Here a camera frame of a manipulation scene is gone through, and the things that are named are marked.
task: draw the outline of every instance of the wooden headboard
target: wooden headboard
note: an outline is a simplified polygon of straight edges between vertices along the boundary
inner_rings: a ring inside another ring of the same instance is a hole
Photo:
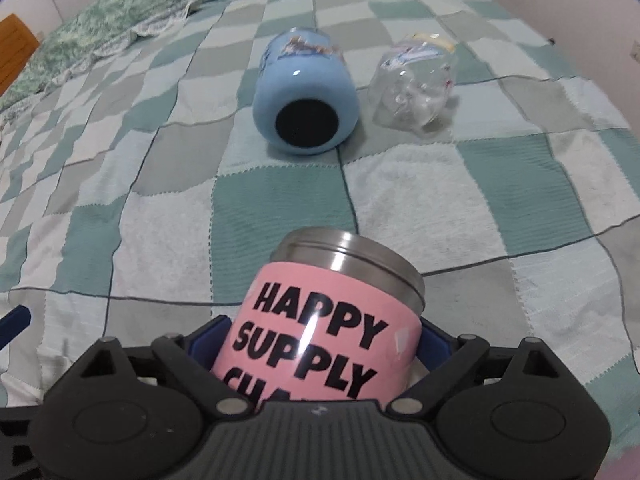
[[[15,14],[0,22],[0,95],[15,81],[39,44]]]

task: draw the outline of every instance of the plastic bottle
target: plastic bottle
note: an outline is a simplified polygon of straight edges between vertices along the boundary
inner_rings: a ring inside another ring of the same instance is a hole
[[[284,152],[313,155],[343,142],[360,116],[340,50],[318,30],[294,28],[267,46],[255,87],[254,121]]]

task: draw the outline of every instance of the metal lid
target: metal lid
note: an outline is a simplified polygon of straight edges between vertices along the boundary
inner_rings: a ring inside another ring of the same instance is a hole
[[[378,242],[331,227],[305,227],[286,235],[271,255],[271,261],[283,259],[291,246],[340,252],[385,270],[405,282],[424,304],[424,281],[420,272],[400,254]]]

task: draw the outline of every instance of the pink label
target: pink label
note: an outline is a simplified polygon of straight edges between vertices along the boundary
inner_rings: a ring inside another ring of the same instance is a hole
[[[274,398],[377,399],[406,388],[418,317],[333,270],[274,262],[249,288],[212,373],[256,405]]]

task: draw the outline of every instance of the bed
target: bed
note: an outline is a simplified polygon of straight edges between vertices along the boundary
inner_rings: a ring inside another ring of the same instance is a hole
[[[633,478],[640,144],[606,95],[492,0],[189,0],[172,16],[0,118],[0,314],[33,316],[0,352],[6,403],[38,402],[103,335],[142,345],[233,316],[278,241],[321,224],[411,261],[444,330],[543,338],[609,418],[600,478]],[[356,130],[322,155],[276,152],[252,121],[260,54],[291,27],[331,35],[359,88]],[[420,135],[366,107],[382,53],[417,31],[459,63]]]

